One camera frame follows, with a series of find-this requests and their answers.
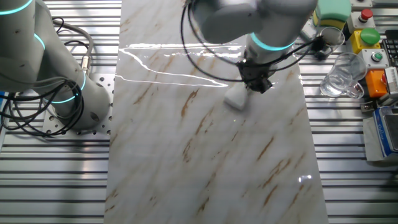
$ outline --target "clear plastic cup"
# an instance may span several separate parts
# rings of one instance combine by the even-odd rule
[[[364,95],[358,83],[367,73],[365,61],[356,54],[343,53],[336,58],[335,65],[321,82],[321,92],[330,97],[347,95],[359,99]]]
[[[327,59],[338,47],[343,45],[345,41],[344,34],[341,30],[335,27],[324,28],[318,36],[323,36],[326,41],[326,46],[318,52],[315,52],[314,56],[319,60]]]

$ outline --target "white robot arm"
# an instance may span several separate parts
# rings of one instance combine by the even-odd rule
[[[107,115],[107,91],[89,79],[59,39],[42,0],[0,0],[0,30],[0,91],[15,93],[33,88],[43,95],[55,86],[35,88],[38,83],[72,80],[85,100],[83,115],[74,129],[90,129]],[[66,86],[55,96],[52,106],[60,117],[67,117],[76,110],[74,99]]]

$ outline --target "yellow box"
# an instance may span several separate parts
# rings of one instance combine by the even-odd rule
[[[349,38],[349,40],[351,41],[354,54],[359,54],[362,49],[380,49],[380,43],[371,46],[366,45],[361,40],[361,32],[362,32],[361,30],[357,30]]]

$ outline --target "green button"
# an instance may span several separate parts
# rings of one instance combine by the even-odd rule
[[[380,34],[372,28],[365,28],[361,32],[361,39],[365,44],[375,45],[380,41]]]
[[[374,54],[374,57],[377,58],[377,59],[380,59],[380,60],[383,59],[383,55],[380,54],[380,53]]]

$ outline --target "control box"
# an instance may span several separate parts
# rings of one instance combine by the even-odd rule
[[[384,49],[362,49],[358,54],[368,69],[388,68],[389,60]]]
[[[349,0],[353,11],[373,8],[372,0]]]
[[[361,22],[361,20],[359,19],[360,17],[362,17],[362,12],[352,12],[350,17],[348,18],[347,26],[350,34],[352,34],[356,30],[363,30],[365,28],[376,28],[373,15],[371,15],[370,17],[366,17],[366,22]]]

